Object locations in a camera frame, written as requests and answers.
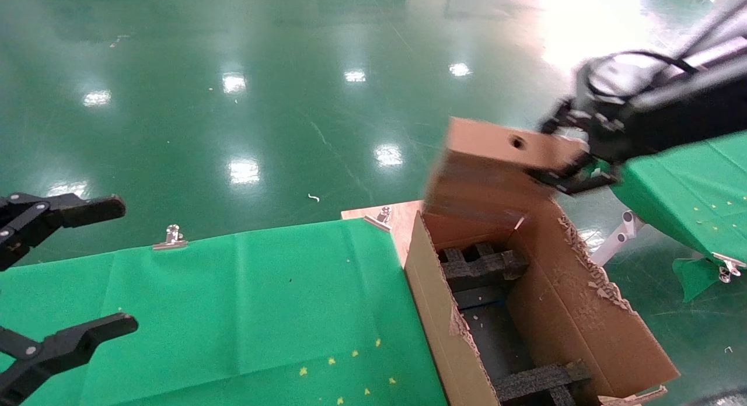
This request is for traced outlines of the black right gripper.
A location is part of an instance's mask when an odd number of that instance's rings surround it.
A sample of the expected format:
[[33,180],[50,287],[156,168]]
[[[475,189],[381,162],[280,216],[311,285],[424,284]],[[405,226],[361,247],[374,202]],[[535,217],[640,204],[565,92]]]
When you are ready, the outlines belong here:
[[[629,159],[676,146],[745,131],[745,73],[697,73],[640,93],[621,104],[595,102],[605,119],[587,130],[590,154],[559,171],[528,169],[537,183],[573,195],[619,182],[620,165]],[[562,99],[539,125],[539,132],[586,132],[586,111],[577,99]]]

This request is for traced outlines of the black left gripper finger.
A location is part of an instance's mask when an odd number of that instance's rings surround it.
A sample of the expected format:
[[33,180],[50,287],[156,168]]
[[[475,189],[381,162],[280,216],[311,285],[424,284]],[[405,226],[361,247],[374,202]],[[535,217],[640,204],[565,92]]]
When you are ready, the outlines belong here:
[[16,265],[59,228],[108,222],[125,213],[125,203],[117,194],[89,200],[73,193],[42,198],[17,192],[2,197],[1,270]]
[[2,353],[14,361],[1,374],[1,403],[21,405],[51,377],[90,363],[99,345],[138,327],[134,316],[115,313],[59,330],[41,342],[2,327]]

